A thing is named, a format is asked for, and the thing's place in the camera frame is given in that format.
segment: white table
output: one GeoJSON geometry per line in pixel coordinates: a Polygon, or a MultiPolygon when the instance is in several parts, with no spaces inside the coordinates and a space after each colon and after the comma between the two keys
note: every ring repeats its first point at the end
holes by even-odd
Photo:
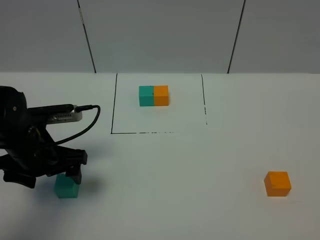
{"type": "MultiPolygon", "coordinates": [[[[161,82],[152,74],[132,75],[130,95],[148,78],[161,82]]],[[[174,131],[179,116],[171,116],[174,124],[166,124],[172,133],[111,134],[115,74],[0,73],[0,85],[23,91],[29,107],[102,109],[91,131],[65,144],[88,152],[78,199],[58,199],[54,177],[38,178],[35,189],[0,180],[0,239],[319,239],[320,75],[204,74],[205,105],[201,75],[188,78],[163,75],[173,90],[168,108],[184,108],[175,98],[186,97],[178,85],[187,85],[188,94],[188,86],[195,89],[188,96],[195,101],[190,115],[181,120],[185,127],[174,131]],[[268,171],[288,172],[287,197],[267,197],[268,171]]],[[[134,106],[126,105],[125,86],[116,90],[118,130],[128,128],[120,124],[126,110],[150,131],[166,122],[168,115],[159,114],[165,108],[126,109],[134,106]]],[[[132,101],[138,104],[138,96],[132,101]]],[[[84,129],[95,113],[48,130],[56,141],[63,139],[84,129]]],[[[132,124],[132,131],[140,126],[132,124]]]]}

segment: white wall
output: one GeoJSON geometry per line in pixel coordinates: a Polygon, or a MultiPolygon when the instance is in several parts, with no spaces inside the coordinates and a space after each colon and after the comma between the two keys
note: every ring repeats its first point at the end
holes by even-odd
{"type": "Polygon", "coordinates": [[[320,1],[247,0],[232,73],[319,73],[320,1]]]}
{"type": "Polygon", "coordinates": [[[76,0],[4,0],[0,72],[94,72],[76,0]]]}
{"type": "Polygon", "coordinates": [[[97,72],[226,73],[243,0],[80,0],[97,72]]]}

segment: white surface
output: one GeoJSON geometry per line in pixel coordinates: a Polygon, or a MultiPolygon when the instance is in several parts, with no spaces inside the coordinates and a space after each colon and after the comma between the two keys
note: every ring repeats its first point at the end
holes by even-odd
{"type": "Polygon", "coordinates": [[[247,0],[231,73],[320,73],[320,1],[247,0]]]}
{"type": "Polygon", "coordinates": [[[0,72],[94,72],[76,0],[4,0],[0,29],[0,72]]]}
{"type": "Polygon", "coordinates": [[[113,133],[181,133],[205,126],[201,74],[118,74],[113,133]],[[168,85],[169,106],[141,107],[139,86],[158,85],[168,85]]]}
{"type": "MultiPolygon", "coordinates": [[[[0,181],[0,239],[320,239],[319,75],[204,74],[207,132],[129,135],[110,134],[114,75],[21,76],[0,83],[32,106],[58,94],[57,103],[99,103],[102,114],[66,144],[89,155],[78,199],[57,199],[52,177],[35,189],[0,181]],[[288,171],[287,197],[267,197],[268,171],[288,171]]],[[[50,133],[73,134],[67,124],[50,133]]]]}
{"type": "Polygon", "coordinates": [[[98,73],[226,73],[244,1],[79,2],[98,73]]]}

